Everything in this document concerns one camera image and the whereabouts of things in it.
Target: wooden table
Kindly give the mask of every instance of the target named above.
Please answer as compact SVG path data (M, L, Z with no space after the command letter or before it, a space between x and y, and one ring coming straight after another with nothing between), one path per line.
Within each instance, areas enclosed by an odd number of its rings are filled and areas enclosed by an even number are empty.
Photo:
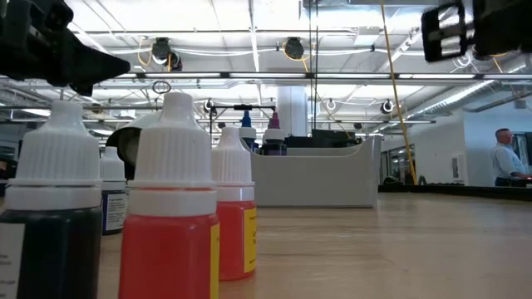
M532 204L379 194L378 209L259 209L254 278L221 299L532 298ZM104 237L116 299L121 236Z

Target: red dropper bottle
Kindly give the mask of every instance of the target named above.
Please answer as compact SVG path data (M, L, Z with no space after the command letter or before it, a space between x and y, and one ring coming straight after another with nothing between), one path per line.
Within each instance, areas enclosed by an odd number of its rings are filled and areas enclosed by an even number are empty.
M218 298L219 221L209 135L189 95L168 93L140 133L124 223L120 299Z
M239 128L223 128L213 149L213 178L218 185L220 280L236 280L255 272L257 209L251 156L242 146Z

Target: dropper bottle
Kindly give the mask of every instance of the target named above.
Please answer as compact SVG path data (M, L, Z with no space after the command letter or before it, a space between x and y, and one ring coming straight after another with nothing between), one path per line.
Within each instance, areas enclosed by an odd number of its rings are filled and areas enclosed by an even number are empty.
M244 111L244 117L242 118L242 126L239 129L240 138L248 145L249 150L254 153L259 152L259 145L255 143L257 139L257 130L251 126L251 117L249 117L249 111Z
M213 178L218 185L220 280L255 272L257 207L251 179L251 154L240 142L239 129L225 127L213 149Z
M261 155L286 155L287 146L284 143L284 130L279 125L279 117L274 112L269 120L268 129L263 135L263 146L260 148Z
M107 146L100 158L101 208L103 235L121 233L126 217L126 178L124 162L118 157L116 147Z
M52 104L27 133L0 215L0 297L96 299L101 240L98 141L80 105Z
M120 299L218 298L219 220L210 137L192 97L167 93L140 133L124 222Z

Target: purple bottle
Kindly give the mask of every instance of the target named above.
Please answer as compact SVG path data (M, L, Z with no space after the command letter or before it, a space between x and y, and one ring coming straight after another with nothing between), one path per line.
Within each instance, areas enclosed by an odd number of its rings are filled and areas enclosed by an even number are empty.
M279 125L277 112L274 112L269 120L268 129L264 132L263 146L260 148L262 155L286 155L287 146L284 143L284 131Z

